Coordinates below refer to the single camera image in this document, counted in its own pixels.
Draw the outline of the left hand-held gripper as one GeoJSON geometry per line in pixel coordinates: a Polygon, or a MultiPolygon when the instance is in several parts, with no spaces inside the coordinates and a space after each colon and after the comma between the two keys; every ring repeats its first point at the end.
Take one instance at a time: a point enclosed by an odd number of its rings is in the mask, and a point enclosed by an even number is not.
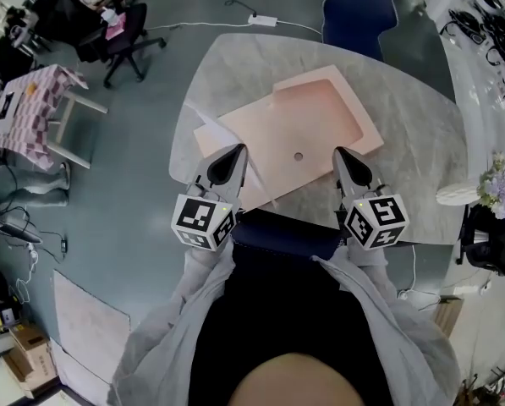
{"type": "Polygon", "coordinates": [[[171,228],[182,244],[218,251],[237,225],[239,192],[248,167],[245,144],[223,147],[204,158],[185,194],[179,194],[171,228]],[[235,185],[229,182],[235,171],[235,185]]]}

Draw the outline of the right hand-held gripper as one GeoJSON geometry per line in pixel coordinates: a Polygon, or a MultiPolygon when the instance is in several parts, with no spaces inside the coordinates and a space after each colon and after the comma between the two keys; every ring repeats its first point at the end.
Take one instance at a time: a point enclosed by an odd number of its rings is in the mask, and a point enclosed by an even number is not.
{"type": "Polygon", "coordinates": [[[406,229],[401,196],[388,185],[378,184],[379,174],[373,165],[349,148],[334,150],[334,171],[342,196],[336,215],[343,243],[353,239],[363,250],[395,245],[406,229]]]}

